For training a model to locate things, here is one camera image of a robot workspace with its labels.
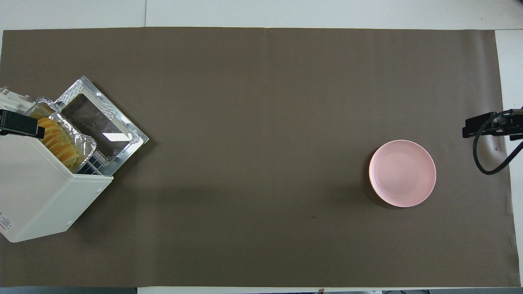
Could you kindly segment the brown table mat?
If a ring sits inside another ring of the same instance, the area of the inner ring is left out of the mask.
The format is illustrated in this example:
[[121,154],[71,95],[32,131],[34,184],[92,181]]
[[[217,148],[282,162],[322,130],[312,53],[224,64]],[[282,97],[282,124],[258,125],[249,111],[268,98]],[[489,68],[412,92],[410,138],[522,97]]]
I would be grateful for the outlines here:
[[[6,31],[0,85],[89,78],[149,138],[67,232],[0,241],[0,287],[513,287],[510,172],[465,119],[501,111],[494,31]],[[389,141],[437,180],[397,208],[368,177]]]

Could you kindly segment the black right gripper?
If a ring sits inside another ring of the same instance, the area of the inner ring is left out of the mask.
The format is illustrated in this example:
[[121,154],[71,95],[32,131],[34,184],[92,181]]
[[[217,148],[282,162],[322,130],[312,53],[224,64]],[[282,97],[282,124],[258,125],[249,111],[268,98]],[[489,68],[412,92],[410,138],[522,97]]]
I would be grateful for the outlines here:
[[465,119],[463,139],[468,139],[478,134],[480,127],[487,121],[481,136],[508,136],[510,141],[523,140],[523,107],[507,110],[507,113],[496,119],[490,120],[497,112],[487,112],[482,115]]

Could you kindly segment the pink round plate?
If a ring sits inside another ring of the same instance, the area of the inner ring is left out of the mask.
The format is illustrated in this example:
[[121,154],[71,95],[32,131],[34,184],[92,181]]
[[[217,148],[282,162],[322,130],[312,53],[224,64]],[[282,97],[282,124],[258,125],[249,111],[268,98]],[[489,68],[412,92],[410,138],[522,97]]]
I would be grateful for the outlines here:
[[379,199],[397,208],[411,208],[429,198],[437,171],[424,147],[400,139],[376,149],[369,162],[368,177]]

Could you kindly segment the white toaster oven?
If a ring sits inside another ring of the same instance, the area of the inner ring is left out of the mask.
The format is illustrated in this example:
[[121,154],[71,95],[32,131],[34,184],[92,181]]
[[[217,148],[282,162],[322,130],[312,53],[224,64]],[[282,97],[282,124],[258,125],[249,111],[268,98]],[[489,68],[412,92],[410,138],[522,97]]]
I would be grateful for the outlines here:
[[[0,109],[22,114],[37,99],[0,88]],[[0,233],[16,243],[65,232],[113,179],[72,173],[37,138],[0,136]]]

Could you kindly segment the sliced yellow bread loaf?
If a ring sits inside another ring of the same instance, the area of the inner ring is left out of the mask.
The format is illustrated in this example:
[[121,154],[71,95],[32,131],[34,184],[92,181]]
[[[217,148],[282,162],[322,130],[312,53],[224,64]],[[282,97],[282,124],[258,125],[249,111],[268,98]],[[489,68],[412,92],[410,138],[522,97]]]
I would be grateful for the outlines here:
[[41,143],[70,171],[80,155],[66,130],[58,122],[50,118],[38,120],[38,126],[45,129],[44,138]]

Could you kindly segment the aluminium foil tray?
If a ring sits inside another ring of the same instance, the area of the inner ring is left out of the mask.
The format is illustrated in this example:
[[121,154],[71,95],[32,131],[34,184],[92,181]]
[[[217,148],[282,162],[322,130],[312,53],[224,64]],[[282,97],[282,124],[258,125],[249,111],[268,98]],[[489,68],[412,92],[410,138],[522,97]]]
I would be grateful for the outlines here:
[[71,138],[73,145],[75,145],[78,154],[80,155],[76,164],[74,165],[74,170],[71,171],[75,173],[80,169],[80,167],[85,164],[89,158],[94,154],[96,150],[97,143],[91,136],[87,136],[80,132],[70,119],[67,119],[65,115],[58,110],[58,106],[50,99],[47,98],[38,98],[28,110],[22,112],[23,115],[35,118],[37,120],[41,118],[50,118],[66,130],[67,134]]

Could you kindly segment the glass oven door metal frame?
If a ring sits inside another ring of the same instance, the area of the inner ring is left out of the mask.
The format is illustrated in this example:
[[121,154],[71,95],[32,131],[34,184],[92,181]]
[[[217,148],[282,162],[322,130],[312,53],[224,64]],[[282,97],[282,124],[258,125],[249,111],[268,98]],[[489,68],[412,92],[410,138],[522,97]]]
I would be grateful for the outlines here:
[[92,156],[112,176],[149,138],[102,93],[82,76],[55,100],[58,110],[83,134],[97,143]]

